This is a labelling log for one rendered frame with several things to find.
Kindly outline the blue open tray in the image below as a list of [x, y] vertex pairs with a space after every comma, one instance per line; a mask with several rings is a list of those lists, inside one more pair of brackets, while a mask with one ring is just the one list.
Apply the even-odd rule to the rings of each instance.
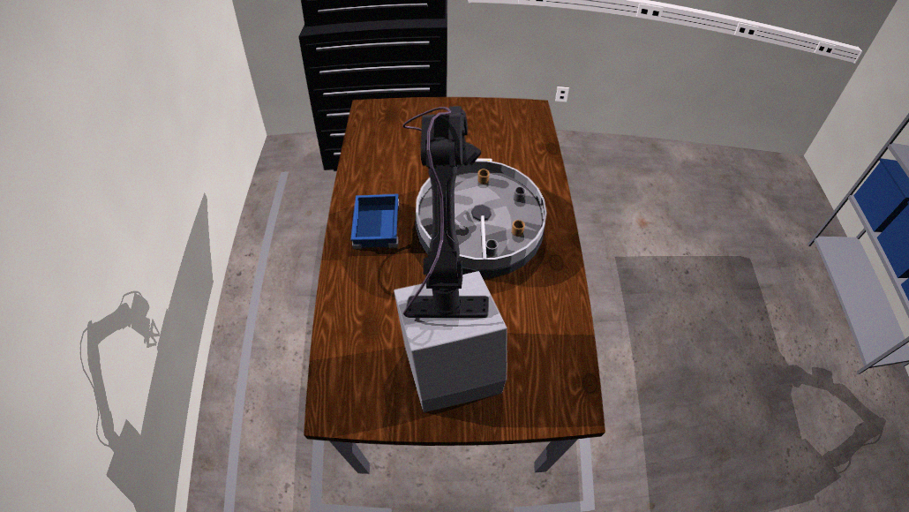
[[[362, 247], [396, 244], [398, 194], [356, 195], [351, 241]], [[387, 237], [393, 236], [393, 237]]]

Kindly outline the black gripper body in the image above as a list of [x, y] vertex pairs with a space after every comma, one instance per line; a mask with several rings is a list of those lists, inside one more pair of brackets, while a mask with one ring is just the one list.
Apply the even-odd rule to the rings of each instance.
[[[467, 148], [466, 148], [466, 146], [467, 146]], [[466, 146], [465, 146], [465, 148], [462, 150], [462, 153], [463, 153], [463, 156], [462, 156], [462, 164], [464, 164], [464, 165], [468, 165], [468, 164], [471, 163], [477, 156], [479, 156], [479, 155], [481, 154], [481, 150], [478, 149], [477, 147], [473, 146], [472, 144], [468, 145], [468, 144], [466, 143]]]

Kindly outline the white round turntable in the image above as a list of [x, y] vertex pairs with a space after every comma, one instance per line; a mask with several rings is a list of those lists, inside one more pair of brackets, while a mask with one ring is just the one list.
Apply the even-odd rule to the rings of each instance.
[[[487, 184], [477, 181], [481, 169], [490, 173]], [[514, 200], [518, 186], [526, 190], [523, 202]], [[432, 239], [431, 187], [428, 178], [417, 195], [416, 209], [416, 232], [427, 255]], [[477, 159], [473, 165], [463, 164], [457, 170], [454, 223], [463, 275], [479, 271], [482, 277], [496, 277], [523, 267], [542, 244], [545, 218], [543, 195], [519, 170], [492, 162], [492, 159]], [[525, 224], [520, 237], [512, 234], [513, 221], [516, 220]], [[496, 255], [486, 255], [485, 243], [489, 239], [499, 244]]]

